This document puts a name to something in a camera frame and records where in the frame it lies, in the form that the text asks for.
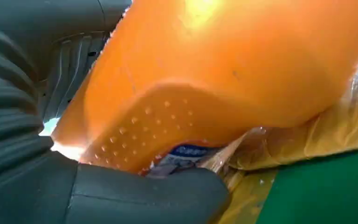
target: clear plastic wrap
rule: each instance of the clear plastic wrap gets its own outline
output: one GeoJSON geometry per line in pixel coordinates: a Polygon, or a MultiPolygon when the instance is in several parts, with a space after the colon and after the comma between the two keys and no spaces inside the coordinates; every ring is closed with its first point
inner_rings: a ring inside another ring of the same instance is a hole
{"type": "Polygon", "coordinates": [[[358,149],[358,72],[328,110],[293,128],[254,128],[229,161],[256,170],[358,149]]]}

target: blue label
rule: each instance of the blue label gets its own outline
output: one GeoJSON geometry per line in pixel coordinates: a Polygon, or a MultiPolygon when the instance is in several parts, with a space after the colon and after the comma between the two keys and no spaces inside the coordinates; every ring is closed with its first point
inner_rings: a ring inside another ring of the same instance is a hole
{"type": "Polygon", "coordinates": [[[174,148],[169,154],[181,157],[203,157],[211,151],[218,150],[219,148],[201,147],[194,145],[180,145],[174,148]]]}
{"type": "Polygon", "coordinates": [[[197,166],[197,163],[215,154],[221,148],[180,145],[175,147],[156,166],[152,163],[149,177],[163,177],[177,170],[197,166]]]}

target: yellow plastic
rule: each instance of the yellow plastic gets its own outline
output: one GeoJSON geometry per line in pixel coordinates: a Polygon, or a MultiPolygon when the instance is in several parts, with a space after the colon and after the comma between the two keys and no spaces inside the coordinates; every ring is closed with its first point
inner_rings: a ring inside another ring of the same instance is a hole
{"type": "Polygon", "coordinates": [[[358,67],[358,1],[136,0],[53,133],[144,174],[174,146],[299,125],[358,67]]]}

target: green surface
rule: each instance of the green surface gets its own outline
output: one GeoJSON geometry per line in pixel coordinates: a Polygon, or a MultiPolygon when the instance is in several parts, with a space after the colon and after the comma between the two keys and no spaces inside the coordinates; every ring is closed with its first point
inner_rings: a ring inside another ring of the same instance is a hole
{"type": "Polygon", "coordinates": [[[358,223],[358,152],[282,168],[257,223],[358,223]]]}

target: orange bottle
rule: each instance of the orange bottle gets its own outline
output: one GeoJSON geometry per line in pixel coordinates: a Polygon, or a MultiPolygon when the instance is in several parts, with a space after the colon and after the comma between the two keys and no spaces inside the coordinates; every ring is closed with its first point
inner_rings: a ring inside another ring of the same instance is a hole
{"type": "Polygon", "coordinates": [[[136,0],[53,133],[144,174],[181,144],[301,124],[358,68],[358,1],[136,0]]]}

